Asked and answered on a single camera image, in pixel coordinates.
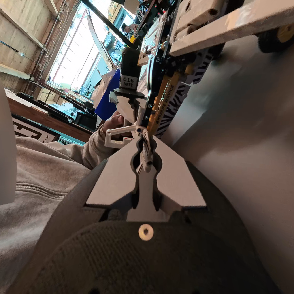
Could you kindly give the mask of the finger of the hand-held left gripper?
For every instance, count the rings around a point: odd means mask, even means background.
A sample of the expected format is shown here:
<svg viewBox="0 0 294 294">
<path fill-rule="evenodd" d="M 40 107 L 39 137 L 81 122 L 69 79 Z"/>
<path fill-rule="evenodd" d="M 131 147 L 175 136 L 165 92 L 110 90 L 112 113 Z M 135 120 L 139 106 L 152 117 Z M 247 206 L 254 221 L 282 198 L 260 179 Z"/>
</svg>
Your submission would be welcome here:
<svg viewBox="0 0 294 294">
<path fill-rule="evenodd" d="M 135 122 L 134 125 L 140 126 L 145 113 L 145 99 L 135 98 L 134 100 Z"/>
<path fill-rule="evenodd" d="M 138 109 L 127 97 L 117 97 L 117 111 L 124 117 L 124 126 L 135 125 Z"/>
</svg>

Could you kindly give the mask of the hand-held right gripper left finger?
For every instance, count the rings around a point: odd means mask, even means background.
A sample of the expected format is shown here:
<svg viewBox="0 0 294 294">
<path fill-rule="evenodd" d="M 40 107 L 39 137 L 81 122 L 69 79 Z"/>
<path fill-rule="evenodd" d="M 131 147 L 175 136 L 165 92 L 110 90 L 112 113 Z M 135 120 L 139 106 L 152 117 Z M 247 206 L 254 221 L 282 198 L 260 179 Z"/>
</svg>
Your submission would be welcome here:
<svg viewBox="0 0 294 294">
<path fill-rule="evenodd" d="M 139 152 L 141 137 L 132 140 L 107 160 L 103 171 L 91 191 L 86 205 L 105 209 L 130 210 L 132 196 L 138 190 L 138 175 L 132 160 Z"/>
</svg>

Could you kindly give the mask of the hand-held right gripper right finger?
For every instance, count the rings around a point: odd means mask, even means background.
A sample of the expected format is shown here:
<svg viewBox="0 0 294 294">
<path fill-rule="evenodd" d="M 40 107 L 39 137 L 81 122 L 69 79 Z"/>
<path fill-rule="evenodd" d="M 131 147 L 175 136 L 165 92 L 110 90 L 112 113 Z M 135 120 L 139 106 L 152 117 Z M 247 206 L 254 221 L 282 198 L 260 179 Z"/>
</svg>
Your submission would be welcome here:
<svg viewBox="0 0 294 294">
<path fill-rule="evenodd" d="M 158 211 L 187 211 L 207 207 L 201 192 L 185 160 L 164 144 L 152 137 L 153 204 Z"/>
</svg>

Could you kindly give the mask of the white yellow lego airplane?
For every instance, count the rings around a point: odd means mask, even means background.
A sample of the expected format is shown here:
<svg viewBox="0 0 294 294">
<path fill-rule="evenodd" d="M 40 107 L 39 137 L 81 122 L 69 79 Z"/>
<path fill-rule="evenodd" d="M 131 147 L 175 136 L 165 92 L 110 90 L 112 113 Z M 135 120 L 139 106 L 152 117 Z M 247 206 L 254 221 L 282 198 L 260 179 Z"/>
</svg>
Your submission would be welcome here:
<svg viewBox="0 0 294 294">
<path fill-rule="evenodd" d="M 138 65 L 147 64 L 148 99 L 138 129 L 161 138 L 190 84 L 199 83 L 211 61 L 232 40 L 255 35 L 263 53 L 293 44 L 293 0 L 178 1 L 143 38 Z"/>
</svg>

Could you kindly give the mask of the person's left forearm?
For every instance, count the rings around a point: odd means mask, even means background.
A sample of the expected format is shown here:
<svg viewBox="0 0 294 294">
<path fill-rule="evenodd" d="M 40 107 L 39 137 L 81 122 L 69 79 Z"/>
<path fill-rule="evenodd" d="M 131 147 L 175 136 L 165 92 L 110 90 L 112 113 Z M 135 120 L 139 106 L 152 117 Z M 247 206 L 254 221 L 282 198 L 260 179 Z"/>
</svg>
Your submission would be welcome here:
<svg viewBox="0 0 294 294">
<path fill-rule="evenodd" d="M 105 146 L 99 134 L 99 129 L 94 132 L 83 146 L 77 144 L 65 145 L 66 155 L 75 162 L 92 170 L 103 160 L 112 156 L 116 150 Z"/>
</svg>

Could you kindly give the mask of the person's left hand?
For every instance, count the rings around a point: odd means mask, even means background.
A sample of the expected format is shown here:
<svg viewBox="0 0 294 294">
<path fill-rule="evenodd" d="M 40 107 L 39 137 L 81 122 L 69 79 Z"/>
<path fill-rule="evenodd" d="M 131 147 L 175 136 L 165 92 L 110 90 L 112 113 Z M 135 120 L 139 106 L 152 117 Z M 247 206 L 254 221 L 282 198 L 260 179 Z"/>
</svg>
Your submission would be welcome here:
<svg viewBox="0 0 294 294">
<path fill-rule="evenodd" d="M 106 134 L 107 130 L 112 130 L 116 128 L 123 127 L 124 117 L 118 110 L 116 110 L 113 115 L 107 119 L 104 123 L 104 132 Z"/>
</svg>

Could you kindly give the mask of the blue plastic bin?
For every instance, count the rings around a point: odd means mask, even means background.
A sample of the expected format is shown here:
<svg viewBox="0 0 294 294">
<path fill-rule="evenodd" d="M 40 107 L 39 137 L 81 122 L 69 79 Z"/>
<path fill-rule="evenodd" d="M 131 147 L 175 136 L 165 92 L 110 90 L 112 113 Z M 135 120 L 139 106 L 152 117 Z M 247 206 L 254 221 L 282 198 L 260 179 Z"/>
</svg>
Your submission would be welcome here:
<svg viewBox="0 0 294 294">
<path fill-rule="evenodd" d="M 120 69 L 116 69 L 116 73 L 113 76 L 104 96 L 102 97 L 98 107 L 95 109 L 95 113 L 102 120 L 109 119 L 113 113 L 116 111 L 116 105 L 113 102 L 110 102 L 110 92 L 113 92 L 115 89 L 119 88 L 120 85 Z"/>
</svg>

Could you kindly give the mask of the crumpled plastic bag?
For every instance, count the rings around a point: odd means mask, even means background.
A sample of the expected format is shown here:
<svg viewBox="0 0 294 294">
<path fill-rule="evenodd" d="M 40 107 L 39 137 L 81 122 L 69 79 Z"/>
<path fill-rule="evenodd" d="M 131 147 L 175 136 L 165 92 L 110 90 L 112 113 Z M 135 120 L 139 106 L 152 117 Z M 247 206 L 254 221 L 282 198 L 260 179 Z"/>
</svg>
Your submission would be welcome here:
<svg viewBox="0 0 294 294">
<path fill-rule="evenodd" d="M 98 107 L 115 73 L 116 73 L 116 69 L 101 76 L 101 83 L 94 90 L 91 97 L 91 99 L 93 100 L 93 108 L 96 109 Z"/>
</svg>

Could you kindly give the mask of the black pole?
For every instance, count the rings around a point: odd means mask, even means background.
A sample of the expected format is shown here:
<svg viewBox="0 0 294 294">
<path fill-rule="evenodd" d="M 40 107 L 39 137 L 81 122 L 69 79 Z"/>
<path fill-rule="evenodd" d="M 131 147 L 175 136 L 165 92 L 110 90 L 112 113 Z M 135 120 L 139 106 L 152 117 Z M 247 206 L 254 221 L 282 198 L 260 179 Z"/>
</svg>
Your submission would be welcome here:
<svg viewBox="0 0 294 294">
<path fill-rule="evenodd" d="M 81 0 L 82 3 L 85 4 L 87 8 L 89 8 L 97 17 L 99 17 L 104 24 L 108 26 L 108 28 L 112 31 L 113 35 L 116 35 L 121 39 L 123 43 L 125 43 L 128 47 L 137 50 L 137 46 L 130 42 L 130 40 L 122 33 L 119 29 L 117 29 L 89 0 Z"/>
</svg>

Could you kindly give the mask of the brown wooden desk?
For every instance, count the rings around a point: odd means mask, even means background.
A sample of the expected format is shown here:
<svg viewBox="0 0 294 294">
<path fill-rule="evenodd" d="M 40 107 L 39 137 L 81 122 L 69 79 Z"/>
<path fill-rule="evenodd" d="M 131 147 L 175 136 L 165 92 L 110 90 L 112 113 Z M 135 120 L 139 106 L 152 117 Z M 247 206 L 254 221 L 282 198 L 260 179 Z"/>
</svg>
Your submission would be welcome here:
<svg viewBox="0 0 294 294">
<path fill-rule="evenodd" d="M 93 132 L 80 127 L 73 123 L 66 123 L 56 118 L 50 117 L 44 112 L 41 112 L 33 107 L 28 107 L 19 101 L 11 98 L 6 94 L 11 113 L 22 116 L 26 119 L 32 120 L 35 123 L 40 123 L 62 134 L 68 135 L 72 138 L 82 142 L 88 142 Z"/>
</svg>

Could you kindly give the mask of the black framed sign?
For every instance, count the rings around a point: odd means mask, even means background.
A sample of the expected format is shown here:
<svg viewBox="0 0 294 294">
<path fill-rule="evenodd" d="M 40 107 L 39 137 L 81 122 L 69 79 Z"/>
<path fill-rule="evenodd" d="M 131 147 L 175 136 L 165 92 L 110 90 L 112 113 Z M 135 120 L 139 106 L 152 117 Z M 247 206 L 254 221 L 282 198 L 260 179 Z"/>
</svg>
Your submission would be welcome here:
<svg viewBox="0 0 294 294">
<path fill-rule="evenodd" d="M 60 134 L 22 116 L 12 114 L 15 135 L 34 138 L 42 143 L 58 141 Z"/>
</svg>

